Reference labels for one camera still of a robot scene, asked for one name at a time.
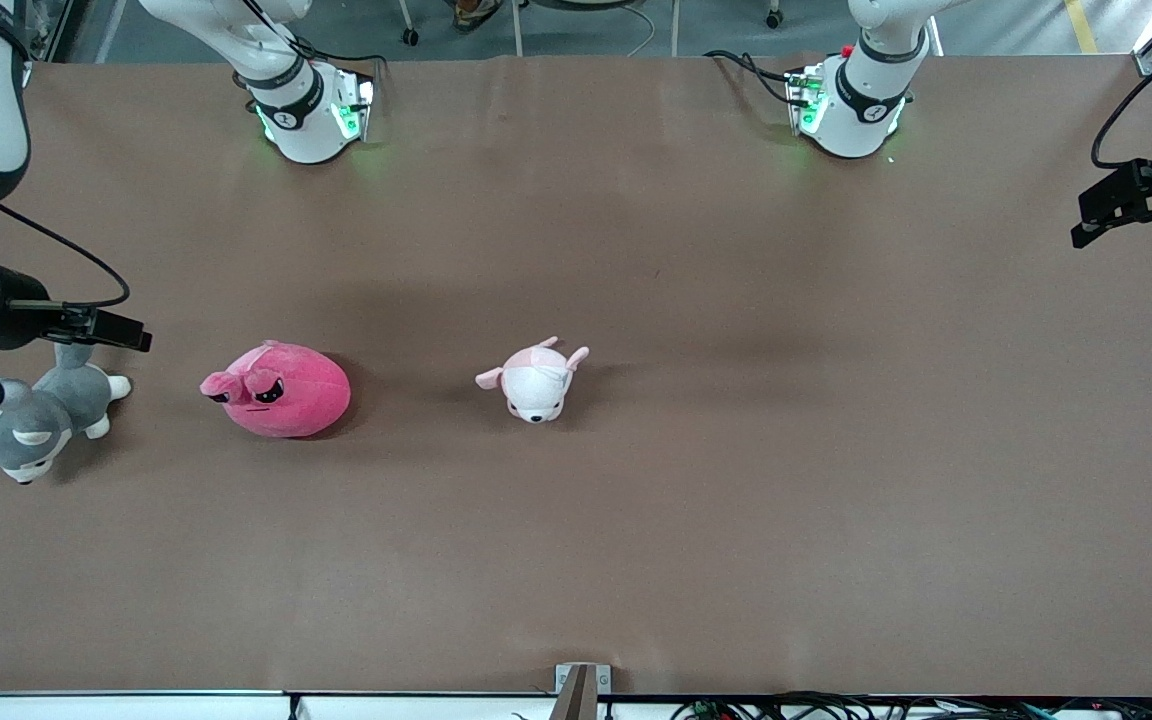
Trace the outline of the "white pink dog plush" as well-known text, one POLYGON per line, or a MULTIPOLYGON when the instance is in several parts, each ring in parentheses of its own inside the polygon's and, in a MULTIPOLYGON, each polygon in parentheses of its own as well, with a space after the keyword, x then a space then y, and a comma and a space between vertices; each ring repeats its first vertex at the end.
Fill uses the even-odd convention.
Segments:
POLYGON ((561 338, 547 338, 513 353, 499 366, 475 376, 482 389, 500 391, 506 406, 520 420, 530 424, 556 420, 562 414, 573 374, 590 355, 589 347, 579 347, 571 355, 558 350, 561 338))

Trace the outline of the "brown shoe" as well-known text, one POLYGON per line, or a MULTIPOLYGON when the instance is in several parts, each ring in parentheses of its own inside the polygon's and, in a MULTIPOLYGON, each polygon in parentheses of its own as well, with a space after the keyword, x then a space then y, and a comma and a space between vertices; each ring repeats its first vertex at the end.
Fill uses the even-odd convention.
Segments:
POLYGON ((452 26, 467 35, 493 18, 503 0, 449 0, 449 3, 452 26))

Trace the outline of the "grey husky plush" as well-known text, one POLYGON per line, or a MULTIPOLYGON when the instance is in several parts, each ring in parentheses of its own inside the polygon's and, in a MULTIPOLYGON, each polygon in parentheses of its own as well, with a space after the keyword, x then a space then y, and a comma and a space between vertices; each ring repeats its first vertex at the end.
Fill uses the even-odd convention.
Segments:
POLYGON ((0 470, 22 486, 50 473, 74 438, 108 434, 109 406, 132 392, 131 379, 91 363, 91 346, 52 347, 54 366, 32 386, 1 382, 0 470))

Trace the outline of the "round pink plush toy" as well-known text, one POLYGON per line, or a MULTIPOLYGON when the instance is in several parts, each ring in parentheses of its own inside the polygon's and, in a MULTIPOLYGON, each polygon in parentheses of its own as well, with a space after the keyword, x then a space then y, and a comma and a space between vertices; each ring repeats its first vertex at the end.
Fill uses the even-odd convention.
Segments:
POLYGON ((268 438, 306 438, 342 419, 351 382, 329 356, 266 340, 200 382, 200 395, 223 406, 238 427, 268 438))

